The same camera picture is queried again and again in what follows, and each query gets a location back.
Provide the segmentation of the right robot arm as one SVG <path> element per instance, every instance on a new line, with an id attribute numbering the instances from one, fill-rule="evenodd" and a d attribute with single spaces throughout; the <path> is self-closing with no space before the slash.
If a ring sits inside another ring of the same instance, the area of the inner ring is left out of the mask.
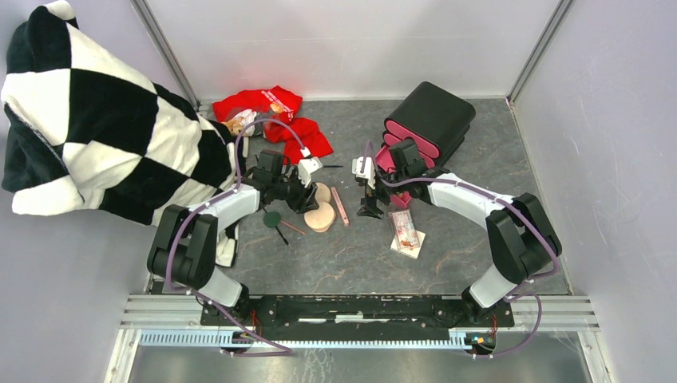
<path id="1" fill-rule="evenodd" d="M 461 294 L 461 316 L 467 323 L 484 324 L 499 301 L 507 302 L 525 283 L 559 271 L 562 246 L 535 195 L 497 193 L 441 166 L 428 167 L 412 139 L 391 146 L 389 153 L 394 163 L 389 170 L 376 164 L 372 144 L 353 160 L 351 171 L 365 188 L 358 215 L 381 219 L 378 204 L 388 204 L 392 196 L 407 193 L 457 213 L 487 233 L 492 264 Z"/>

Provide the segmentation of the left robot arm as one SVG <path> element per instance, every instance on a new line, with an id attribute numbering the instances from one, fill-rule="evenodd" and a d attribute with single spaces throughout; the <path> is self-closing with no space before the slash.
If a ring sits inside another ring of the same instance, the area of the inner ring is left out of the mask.
<path id="1" fill-rule="evenodd" d="M 233 188 L 203 203 L 167 207 L 148 254 L 148 271 L 171 287 L 184 286 L 218 302 L 230 324 L 245 323 L 251 314 L 248 289 L 217 268 L 217 256 L 233 255 L 240 220 L 273 201 L 285 202 L 297 214 L 318 209 L 312 175 L 322 166 L 316 156 L 292 164 L 281 152 L 266 149 Z"/>

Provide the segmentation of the black pink drawer organizer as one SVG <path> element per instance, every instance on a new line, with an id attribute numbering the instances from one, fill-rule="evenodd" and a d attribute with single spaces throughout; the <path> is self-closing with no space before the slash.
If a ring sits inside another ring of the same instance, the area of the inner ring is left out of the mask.
<path id="1" fill-rule="evenodd" d="M 430 200 L 423 180 L 448 172 L 444 166 L 475 116 L 468 101 L 423 81 L 386 117 L 375 163 L 390 203 L 406 207 L 413 198 Z"/>

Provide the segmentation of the large beige powder puff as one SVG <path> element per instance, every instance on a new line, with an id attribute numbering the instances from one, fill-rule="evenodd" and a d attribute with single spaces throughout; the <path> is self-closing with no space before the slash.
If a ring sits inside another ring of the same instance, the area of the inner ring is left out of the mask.
<path id="1" fill-rule="evenodd" d="M 334 208 L 327 202 L 319 202 L 316 210 L 308 211 L 303 215 L 306 225 L 315 232 L 326 232 L 335 221 Z"/>

